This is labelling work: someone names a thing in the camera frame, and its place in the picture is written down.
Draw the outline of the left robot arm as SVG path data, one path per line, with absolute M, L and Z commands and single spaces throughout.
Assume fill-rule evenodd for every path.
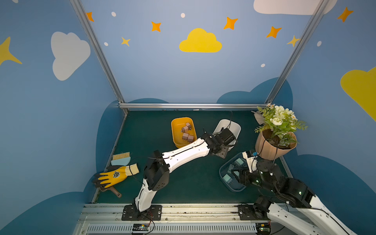
M 142 213 L 151 207 L 156 192 L 168 184 L 169 175 L 178 167 L 207 155 L 225 157 L 236 142 L 234 133 L 225 128 L 218 133 L 205 132 L 191 144 L 170 152 L 154 151 L 146 163 L 142 187 L 133 202 L 135 211 Z

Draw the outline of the pink plug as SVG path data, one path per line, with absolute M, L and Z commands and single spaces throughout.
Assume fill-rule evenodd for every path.
M 189 129 L 186 126 L 184 126 L 182 127 L 181 131 L 182 133 L 186 133 L 187 131 L 189 131 Z
M 189 136 L 190 136 L 189 133 L 183 133 L 182 140 L 186 141 Z
M 195 141 L 195 137 L 194 137 L 193 135 L 189 135 L 189 136 L 187 137 L 187 141 L 188 141 L 189 143 L 193 143 L 193 142 Z
M 187 127 L 189 130 L 192 130 L 192 125 L 191 125 L 189 122 L 186 123 L 186 127 Z

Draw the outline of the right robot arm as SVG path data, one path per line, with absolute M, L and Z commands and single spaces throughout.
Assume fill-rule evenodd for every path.
M 232 171 L 236 180 L 270 191 L 271 196 L 260 195 L 253 205 L 239 206 L 242 220 L 270 220 L 300 235 L 353 235 L 302 181 L 286 177 L 273 161 L 258 157 L 246 159 L 245 166 Z

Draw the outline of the blue plug pile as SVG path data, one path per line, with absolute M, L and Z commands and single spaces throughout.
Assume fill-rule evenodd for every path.
M 232 181 L 233 181 L 232 177 L 229 176 L 228 174 L 225 174 L 222 178 L 223 178 L 224 182 L 227 183 L 227 184 L 231 184 Z
M 229 174 L 232 173 L 233 169 L 234 169 L 234 165 L 233 165 L 233 164 L 230 164 L 230 165 L 229 165 L 229 168 L 228 168 L 228 173 L 229 173 Z

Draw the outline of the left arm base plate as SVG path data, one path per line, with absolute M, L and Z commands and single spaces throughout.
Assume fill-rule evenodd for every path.
M 122 221 L 160 221 L 162 216 L 162 206 L 152 205 L 149 209 L 140 212 L 135 205 L 126 205 L 123 208 Z

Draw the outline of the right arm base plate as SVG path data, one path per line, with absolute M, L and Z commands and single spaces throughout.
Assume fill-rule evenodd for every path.
M 267 213 L 270 212 L 268 208 L 260 205 L 238 205 L 238 214 L 240 220 L 251 221 L 251 220 L 270 220 Z

